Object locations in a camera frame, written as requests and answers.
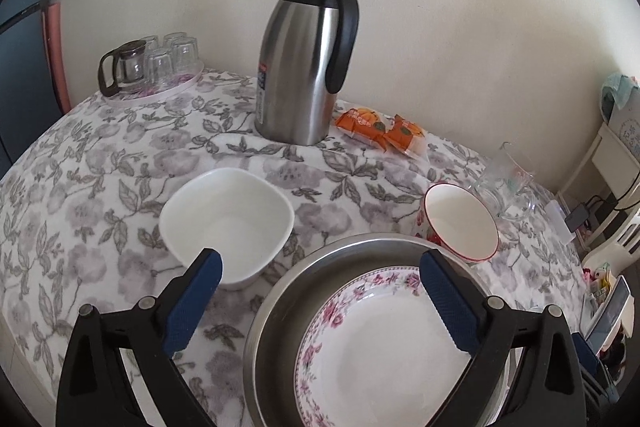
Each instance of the stainless steel thermos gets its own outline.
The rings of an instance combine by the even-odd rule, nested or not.
[[[358,31],[357,0],[279,0],[262,39],[255,127],[311,145],[326,137]]]

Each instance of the square white bowl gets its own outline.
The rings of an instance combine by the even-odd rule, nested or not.
[[[276,257],[293,228],[291,203],[276,187],[242,169],[194,178],[166,202],[160,234],[189,266],[203,248],[222,256],[220,287],[249,286]]]

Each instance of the orange snack package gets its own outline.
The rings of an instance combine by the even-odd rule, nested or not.
[[[424,160],[428,152],[425,135],[426,131],[422,127],[396,114],[394,126],[391,131],[385,133],[385,139],[401,153]]]
[[[378,113],[367,107],[345,111],[337,118],[335,126],[356,140],[375,144],[386,151],[386,125]]]

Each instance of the black thermos handle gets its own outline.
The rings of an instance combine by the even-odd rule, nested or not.
[[[120,92],[120,87],[118,86],[118,83],[116,81],[115,74],[116,61],[118,60],[116,56],[117,51],[118,49],[115,49],[105,54],[104,57],[100,59],[100,64],[98,65],[98,87],[100,87],[100,92],[106,97],[113,96],[114,94],[118,94]],[[111,86],[107,86],[107,83],[104,80],[104,71],[102,69],[102,64],[107,57],[113,57],[113,68],[111,68],[111,70],[113,71],[113,84],[111,84]]]
[[[335,34],[334,48],[326,67],[324,83],[326,90],[335,94],[342,89],[344,77],[347,75],[351,51],[356,41],[360,10],[358,0],[337,0],[338,27]]]

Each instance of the tablecloth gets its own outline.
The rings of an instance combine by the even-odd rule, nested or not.
[[[247,169],[279,187],[295,209],[286,245],[258,282],[218,291],[189,346],[174,360],[220,427],[250,425],[242,398],[242,347],[269,289],[305,255],[363,232],[410,233],[433,182],[466,185],[484,160],[429,135],[428,164],[382,152],[331,127],[308,147],[254,130],[255,79],[207,70],[166,100],[118,109],[99,94],[80,103],[29,148],[0,183],[0,309],[32,369],[55,396],[78,307],[128,309],[157,295],[184,268],[158,229],[163,204],[188,180],[220,166]],[[343,111],[338,102],[336,114]],[[519,309],[557,303],[575,330],[585,285],[542,206],[520,223],[498,221],[500,250],[472,267]],[[128,354],[137,389],[140,375]]]

